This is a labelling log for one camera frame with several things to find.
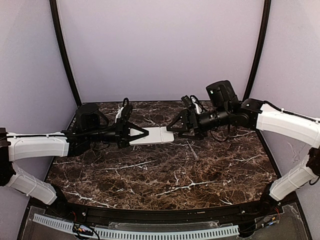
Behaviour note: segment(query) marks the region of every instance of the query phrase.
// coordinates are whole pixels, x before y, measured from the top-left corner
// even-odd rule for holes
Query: white plastic housing
[[[14,188],[26,196],[36,198],[47,205],[51,205],[57,198],[55,189],[31,174],[22,170],[14,162],[12,163],[16,172],[6,184],[7,187]]]
[[[306,166],[308,160],[309,155],[306,155],[299,165],[295,166],[283,177],[275,180],[270,188],[269,195],[276,201],[280,201],[310,180],[317,178],[318,176]]]
[[[8,136],[19,136],[26,134],[8,133]],[[48,135],[64,135],[61,132],[50,133]],[[69,143],[64,136],[38,136],[38,137],[10,137],[9,160],[11,162],[18,159],[68,155]]]
[[[278,133],[300,140],[313,148],[320,146],[320,124],[299,116],[289,115],[278,111],[268,104],[261,107],[256,128],[262,131]]]

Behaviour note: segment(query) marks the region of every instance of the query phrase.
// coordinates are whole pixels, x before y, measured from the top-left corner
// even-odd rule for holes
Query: zip tie
[[[33,177],[33,180],[34,180],[34,187],[26,194],[27,197],[30,196],[30,194],[36,189],[36,187],[38,186],[38,183],[37,183],[37,180],[34,176]]]
[[[291,183],[293,186],[295,186],[297,189],[299,189],[300,187],[298,185],[296,185],[293,181],[291,181],[290,179],[290,173],[291,173],[292,170],[289,171],[289,174],[288,174],[288,181],[289,183]]]

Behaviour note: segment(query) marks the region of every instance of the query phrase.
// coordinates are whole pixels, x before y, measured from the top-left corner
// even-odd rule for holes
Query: lavender wall
[[[228,79],[242,98],[263,0],[60,0],[84,102],[179,100]]]
[[[49,1],[0,1],[0,126],[16,133],[65,129],[74,102],[52,23]],[[17,164],[43,179],[52,158]],[[0,239],[17,238],[28,197],[0,187]]]
[[[272,1],[269,25],[252,98],[320,117],[320,2]],[[282,174],[307,154],[309,146],[264,133]],[[320,184],[297,191],[313,239],[320,239]]]

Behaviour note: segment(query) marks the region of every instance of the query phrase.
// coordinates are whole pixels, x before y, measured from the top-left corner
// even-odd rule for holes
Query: cable
[[[129,105],[129,98],[125,97],[122,102],[122,107]]]
[[[311,180],[310,180],[310,181],[309,181],[309,185],[310,185],[310,186],[315,185],[315,184],[319,181],[319,179],[320,179],[320,176],[318,176],[318,178],[315,180],[315,182],[311,182]]]
[[[303,119],[307,119],[309,121],[312,121],[312,122],[316,122],[317,120],[311,118],[311,117],[307,117],[307,116],[303,116],[303,115],[300,115],[300,114],[297,114],[297,113],[294,113],[292,111],[287,111],[287,110],[282,110],[281,108],[275,106],[274,104],[272,104],[271,102],[269,101],[263,101],[265,104],[268,104],[270,105],[271,107],[273,107],[275,110],[279,111],[279,112],[282,112],[284,114],[289,114],[289,115],[292,115],[292,116],[296,116],[296,117],[299,117],[299,118],[303,118]]]
[[[6,136],[8,139],[12,138],[36,138],[36,137],[64,137],[66,138],[66,135],[59,135],[59,134],[31,134],[31,135],[9,135]]]
[[[201,101],[195,95],[190,95],[190,98],[194,98],[195,103],[198,104],[204,112],[208,112],[208,110],[202,105]]]
[[[265,223],[262,223],[261,226],[257,227],[256,229],[251,230],[251,231],[241,231],[240,233],[242,233],[242,234],[254,233],[254,232],[256,232],[256,231],[264,228],[265,226],[270,226],[270,225],[272,225],[272,224],[273,224],[272,222],[273,222],[275,219],[276,219],[276,217],[274,216],[274,217],[272,217],[271,219],[269,219],[268,221],[266,221]]]
[[[220,139],[216,138],[216,137],[212,134],[212,129],[210,130],[210,134],[211,134],[211,137],[212,137],[215,141],[217,141],[218,143],[224,143],[224,142],[228,141],[229,138],[230,138],[230,124],[228,125],[228,136],[227,136],[224,140],[220,140]]]
[[[65,219],[65,220],[68,220],[67,217],[70,214],[73,214],[74,215],[73,223],[85,226],[86,228],[90,229],[96,235],[97,239],[100,240],[99,234],[92,227],[87,226],[87,225],[77,221],[77,215],[76,215],[76,213],[74,211],[70,212],[69,215],[67,215],[66,217],[63,217],[59,213],[57,213],[55,210],[53,210],[51,207],[47,207],[47,208],[50,209],[52,212],[54,212],[54,214],[58,215],[60,218]]]
[[[278,208],[275,208],[275,211],[278,213],[279,220],[281,219],[280,212]]]
[[[240,231],[240,233],[246,233],[246,232],[245,232],[246,230],[251,229],[251,228],[254,227],[255,225],[261,223],[261,222],[265,219],[265,217],[267,217],[269,214],[270,214],[270,212],[267,213],[265,216],[263,216],[259,221],[255,222],[254,224],[252,224],[251,226],[247,227],[246,229]]]
[[[96,142],[94,142],[94,145],[93,145],[93,147],[92,147],[92,151],[94,151],[94,152],[100,152],[100,151],[105,150],[105,149],[107,149],[107,148],[109,148],[109,147],[110,147],[110,143],[107,142],[105,147],[96,148]]]

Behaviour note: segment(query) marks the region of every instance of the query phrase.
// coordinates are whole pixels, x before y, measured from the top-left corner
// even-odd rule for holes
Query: marble tabletop
[[[118,102],[99,103],[113,122]],[[132,102],[130,122],[166,126],[180,101]],[[210,109],[209,102],[203,105]],[[213,133],[223,139],[227,128]],[[56,157],[47,182],[61,187],[71,203],[134,210],[211,208],[256,201],[277,177],[254,131],[231,127],[217,142],[179,138],[172,143],[118,149],[96,145],[78,157]]]

